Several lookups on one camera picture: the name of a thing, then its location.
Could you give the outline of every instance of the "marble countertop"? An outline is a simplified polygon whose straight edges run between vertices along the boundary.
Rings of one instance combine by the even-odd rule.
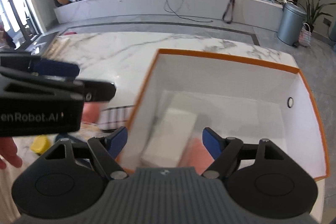
[[[60,24],[113,16],[171,15],[170,9],[182,17],[221,20],[229,1],[82,0],[55,8],[54,11]],[[237,23],[278,31],[282,15],[283,7],[280,4],[263,0],[236,0],[234,21]]]
[[[79,64],[79,77],[108,80],[117,93],[110,107],[132,105],[158,48],[219,52],[297,67],[284,52],[241,42],[187,34],[155,32],[110,32],[75,34],[57,59]]]

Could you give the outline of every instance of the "yellow object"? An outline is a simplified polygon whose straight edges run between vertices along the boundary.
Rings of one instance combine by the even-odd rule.
[[[42,155],[51,146],[51,143],[46,135],[37,136],[30,146],[30,150],[36,154]]]

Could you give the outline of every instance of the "gray tile floor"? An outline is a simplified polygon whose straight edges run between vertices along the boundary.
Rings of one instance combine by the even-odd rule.
[[[54,27],[50,32],[77,33],[147,31],[185,33],[204,37],[229,39],[291,54],[312,89],[324,123],[330,156],[331,176],[325,183],[325,209],[336,208],[336,53],[317,39],[311,47],[294,48],[281,42],[275,32],[243,24],[225,24],[220,20],[194,22],[176,16],[119,16],[78,21]]]

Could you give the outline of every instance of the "pink object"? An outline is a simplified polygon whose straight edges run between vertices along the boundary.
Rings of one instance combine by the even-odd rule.
[[[70,34],[77,34],[76,32],[66,32],[65,34],[63,35],[70,35]]]
[[[100,115],[101,103],[84,103],[82,122],[97,123]]]
[[[191,140],[190,145],[185,149],[180,160],[179,167],[195,167],[197,174],[202,174],[214,159],[203,145],[199,138]]]

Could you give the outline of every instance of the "black cable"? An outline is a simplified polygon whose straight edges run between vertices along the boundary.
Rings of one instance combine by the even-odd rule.
[[[231,19],[230,20],[225,20],[225,16],[229,12],[229,10],[230,10],[230,6],[232,7],[232,9],[231,9]],[[223,16],[222,16],[222,20],[225,23],[227,23],[227,24],[231,24],[232,23],[232,21],[233,21],[233,10],[234,9],[235,9],[235,0],[230,0],[229,3],[227,4],[226,10],[225,10],[225,12],[223,13]]]
[[[171,11],[167,11],[166,10],[166,8],[165,8],[165,6],[168,6],[168,8],[171,10]],[[165,4],[165,6],[163,7],[164,8],[164,10],[166,11],[166,12],[168,12],[168,13],[174,13],[175,15],[177,15],[179,18],[182,18],[182,19],[188,19],[188,20],[191,20],[191,21],[194,21],[194,22],[201,22],[201,23],[211,23],[211,22],[213,22],[213,20],[210,20],[210,21],[200,21],[200,20],[194,20],[194,19],[191,19],[191,18],[187,18],[187,17],[181,17],[181,16],[179,16],[171,7],[170,7],[170,5],[169,5],[169,2],[168,2],[168,0],[166,0],[166,4]]]
[[[177,10],[175,11],[176,13],[181,9],[183,3],[184,3],[184,0],[181,1],[180,7],[177,8]],[[164,7],[163,7],[164,10],[165,10],[166,12],[168,12],[168,13],[174,13],[174,12],[167,11],[167,10],[166,10],[166,5],[167,5],[167,4],[165,3],[165,5],[164,5]]]
[[[327,31],[328,38],[330,39],[330,41],[336,43],[336,41],[332,40],[332,39],[330,38],[330,36],[329,36],[330,27],[331,27],[331,24],[330,24],[330,26],[328,27],[328,31]]]

